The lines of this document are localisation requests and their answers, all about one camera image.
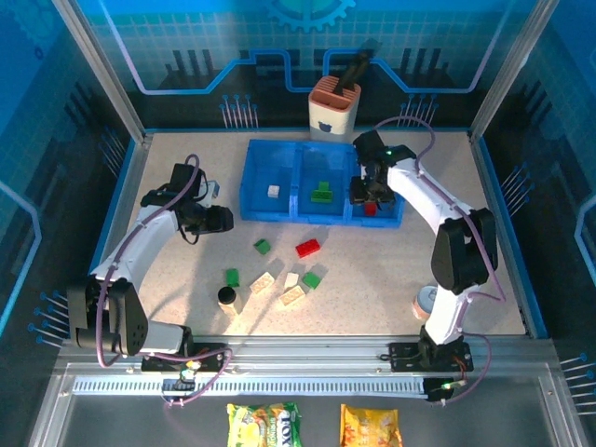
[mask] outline red block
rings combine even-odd
[[[364,204],[364,215],[370,217],[376,216],[376,203],[366,202]]]
[[[300,244],[296,246],[296,252],[298,256],[304,258],[309,254],[314,253],[315,251],[320,250],[320,245],[318,244],[316,239],[307,240],[304,244]]]

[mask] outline snack bag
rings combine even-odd
[[[243,406],[229,403],[227,447],[302,447],[295,403]]]
[[[397,410],[368,410],[342,404],[341,447],[403,447]]]

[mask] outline speckled tabletop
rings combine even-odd
[[[428,142],[424,132],[384,131],[382,137],[387,144],[407,144],[416,153]],[[238,190],[250,139],[307,140],[308,133],[162,133],[154,137],[131,223],[142,196],[168,181],[174,163],[195,153],[208,178],[220,184],[216,204],[232,210],[235,228],[205,235],[195,246],[173,237],[141,286],[139,295],[147,315],[186,324],[196,334],[418,334],[421,323],[413,316],[412,300],[421,287],[433,283],[434,235],[422,217],[406,204],[398,230],[243,221]],[[424,166],[461,200],[476,208],[486,206],[464,132],[438,133]],[[320,242],[321,250],[299,259],[294,247],[312,237]],[[272,245],[266,256],[252,246],[261,238]],[[524,333],[500,252],[499,256],[497,275],[508,302],[475,302],[465,320],[467,331]],[[229,318],[217,304],[217,291],[225,285],[228,268],[238,270],[238,293],[247,301],[236,318]],[[250,284],[265,271],[276,282],[258,296],[250,296]],[[316,290],[285,307],[278,297],[291,271],[301,276],[312,271],[322,281]],[[494,286],[486,284],[483,290],[494,292]]]

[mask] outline glass panel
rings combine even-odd
[[[308,92],[358,48],[374,57],[357,124],[408,111],[468,126],[534,2],[80,5],[146,127],[235,129],[307,126]]]
[[[0,425],[26,445],[68,332],[40,294],[88,272],[129,136],[49,1],[3,2],[0,37]]]
[[[596,356],[595,22],[593,2],[559,4],[485,135],[544,320],[565,358],[582,350]]]

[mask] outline gear graphic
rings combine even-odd
[[[277,19],[279,26],[290,25],[292,31],[302,28],[323,31],[323,26],[333,26],[338,18],[345,18],[345,11],[356,5],[355,0],[265,0],[267,17]]]
[[[56,12],[50,0],[5,0],[0,11],[12,13],[27,38],[39,46],[54,32]]]

